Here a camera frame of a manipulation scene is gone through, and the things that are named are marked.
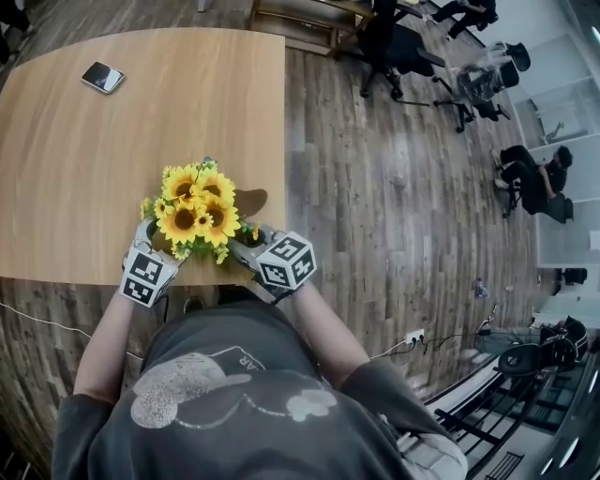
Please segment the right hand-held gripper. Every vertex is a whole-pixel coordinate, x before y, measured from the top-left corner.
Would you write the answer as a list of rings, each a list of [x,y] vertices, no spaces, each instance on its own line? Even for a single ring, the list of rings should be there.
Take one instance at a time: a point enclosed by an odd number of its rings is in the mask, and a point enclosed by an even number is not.
[[[260,254],[259,246],[230,239],[228,248],[248,270],[257,270],[260,284],[274,296],[273,304],[295,293],[317,270],[312,244],[296,232],[282,232],[267,224],[260,239],[269,241]]]

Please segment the brown cloth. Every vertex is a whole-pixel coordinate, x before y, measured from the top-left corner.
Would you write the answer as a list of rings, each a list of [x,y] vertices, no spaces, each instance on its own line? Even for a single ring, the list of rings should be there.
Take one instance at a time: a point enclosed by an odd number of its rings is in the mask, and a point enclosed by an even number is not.
[[[262,188],[251,190],[236,189],[234,206],[240,218],[249,218],[259,213],[267,203],[268,193]]]

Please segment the black office chair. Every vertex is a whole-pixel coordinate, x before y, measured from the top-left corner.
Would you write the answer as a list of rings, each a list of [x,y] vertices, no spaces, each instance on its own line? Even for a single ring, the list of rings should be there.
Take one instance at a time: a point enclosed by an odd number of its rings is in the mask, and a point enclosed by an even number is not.
[[[564,225],[568,220],[574,220],[574,204],[571,199],[558,193],[554,198],[542,200],[530,195],[521,194],[520,183],[510,184],[504,190],[506,200],[503,202],[502,217],[509,218],[519,205],[530,216],[544,214]]]
[[[445,68],[445,61],[426,49],[422,36],[416,31],[398,24],[407,15],[423,16],[411,7],[398,5],[398,0],[372,0],[373,18],[357,33],[357,47],[361,52],[354,58],[370,65],[370,72],[361,86],[360,96],[370,96],[370,86],[378,74],[391,85],[391,98],[404,101],[400,78],[416,73],[433,78],[434,68]]]
[[[527,71],[531,66],[531,57],[522,42],[517,44],[505,43],[505,53],[512,58],[515,67],[520,72]]]

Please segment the person's right forearm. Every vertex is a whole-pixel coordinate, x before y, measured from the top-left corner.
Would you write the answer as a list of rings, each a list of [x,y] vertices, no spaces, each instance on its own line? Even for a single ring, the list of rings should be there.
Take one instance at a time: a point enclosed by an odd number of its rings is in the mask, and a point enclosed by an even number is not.
[[[292,305],[296,322],[332,385],[340,387],[369,362],[363,346],[311,282],[292,294]]]

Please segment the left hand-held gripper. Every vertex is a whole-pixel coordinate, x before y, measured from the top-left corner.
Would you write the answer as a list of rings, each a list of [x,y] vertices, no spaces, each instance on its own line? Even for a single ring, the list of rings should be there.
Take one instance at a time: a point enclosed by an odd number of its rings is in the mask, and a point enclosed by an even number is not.
[[[181,262],[151,244],[151,218],[137,227],[123,263],[119,292],[145,307],[153,306],[172,284]]]

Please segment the person's white waist pack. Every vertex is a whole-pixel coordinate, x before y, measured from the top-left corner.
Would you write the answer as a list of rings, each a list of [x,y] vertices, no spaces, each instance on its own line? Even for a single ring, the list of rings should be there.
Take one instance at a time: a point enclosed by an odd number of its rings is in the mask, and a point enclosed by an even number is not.
[[[410,480],[466,480],[466,457],[443,435],[407,432],[397,440],[397,450]]]

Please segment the wooden shelf unit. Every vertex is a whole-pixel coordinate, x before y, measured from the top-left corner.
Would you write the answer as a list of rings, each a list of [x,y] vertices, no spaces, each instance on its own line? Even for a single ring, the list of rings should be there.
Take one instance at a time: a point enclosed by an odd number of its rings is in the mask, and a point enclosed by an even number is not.
[[[247,29],[285,38],[290,49],[333,57],[374,18],[370,0],[253,0]]]

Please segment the yellow sunflowers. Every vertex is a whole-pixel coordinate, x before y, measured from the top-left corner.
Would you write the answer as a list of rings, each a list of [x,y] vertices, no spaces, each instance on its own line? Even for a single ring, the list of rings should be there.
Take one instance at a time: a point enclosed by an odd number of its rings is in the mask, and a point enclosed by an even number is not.
[[[256,244],[260,237],[261,225],[247,222],[249,214],[242,211],[242,192],[210,157],[164,167],[159,194],[141,201],[140,214],[157,227],[178,261],[210,254],[221,264],[233,239]]]

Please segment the person's left forearm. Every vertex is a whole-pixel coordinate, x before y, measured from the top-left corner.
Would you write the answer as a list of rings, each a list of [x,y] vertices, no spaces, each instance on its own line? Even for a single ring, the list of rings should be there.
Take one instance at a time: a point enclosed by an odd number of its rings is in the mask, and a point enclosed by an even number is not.
[[[82,355],[73,394],[110,404],[120,397],[136,303],[116,292]]]

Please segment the person's grey printed shirt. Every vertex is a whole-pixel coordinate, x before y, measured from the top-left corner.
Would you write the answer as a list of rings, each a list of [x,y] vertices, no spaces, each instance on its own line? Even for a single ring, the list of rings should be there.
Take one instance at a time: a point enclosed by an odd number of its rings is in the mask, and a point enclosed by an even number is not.
[[[245,301],[168,322],[114,405],[65,398],[53,480],[410,480],[405,433],[452,441],[390,362],[327,381],[282,312]]]

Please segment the smartphone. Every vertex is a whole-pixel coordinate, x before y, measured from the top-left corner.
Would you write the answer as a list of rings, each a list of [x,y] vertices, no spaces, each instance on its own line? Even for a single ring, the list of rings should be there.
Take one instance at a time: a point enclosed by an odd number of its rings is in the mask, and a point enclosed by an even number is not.
[[[82,81],[104,95],[113,93],[125,79],[120,70],[101,62],[93,63],[82,75]]]

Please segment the plastic wrapped office chair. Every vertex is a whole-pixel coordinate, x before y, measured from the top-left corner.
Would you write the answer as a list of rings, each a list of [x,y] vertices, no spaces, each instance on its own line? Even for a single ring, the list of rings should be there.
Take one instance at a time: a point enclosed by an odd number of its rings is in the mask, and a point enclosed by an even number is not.
[[[511,119],[511,114],[493,99],[503,90],[517,86],[519,74],[511,59],[485,65],[465,64],[459,69],[447,69],[448,82],[441,76],[433,76],[448,93],[444,99],[435,99],[433,105],[452,105],[458,112],[456,133],[463,133],[467,123],[475,119],[475,113],[483,119],[498,122],[500,117]]]

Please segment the black metal railing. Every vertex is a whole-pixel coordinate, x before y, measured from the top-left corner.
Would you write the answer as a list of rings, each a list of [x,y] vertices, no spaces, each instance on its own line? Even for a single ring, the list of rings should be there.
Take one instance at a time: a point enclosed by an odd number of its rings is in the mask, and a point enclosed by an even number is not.
[[[600,480],[600,367],[509,379],[486,368],[429,403],[467,480]]]

